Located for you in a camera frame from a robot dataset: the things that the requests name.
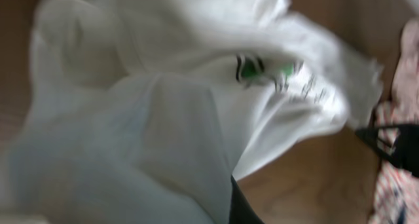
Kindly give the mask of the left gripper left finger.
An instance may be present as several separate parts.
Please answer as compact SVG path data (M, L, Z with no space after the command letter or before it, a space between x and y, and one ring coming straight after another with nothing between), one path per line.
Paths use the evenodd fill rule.
M233 176L230 180L232 183L232 196L229 224L264 224L249 205Z

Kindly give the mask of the white t-shirt green logo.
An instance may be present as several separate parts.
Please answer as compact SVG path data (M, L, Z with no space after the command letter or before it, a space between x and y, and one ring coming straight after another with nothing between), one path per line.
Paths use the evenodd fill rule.
M369 123L379 65L290 0L41 0L1 213L228 223L233 181Z

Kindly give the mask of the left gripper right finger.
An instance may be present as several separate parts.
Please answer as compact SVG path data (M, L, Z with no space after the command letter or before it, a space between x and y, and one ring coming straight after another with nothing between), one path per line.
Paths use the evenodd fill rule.
M379 132L396 130L394 142L381 138ZM418 125L393 124L360 128L356 136L369 146L381 159L392 166L410 172L418 177Z

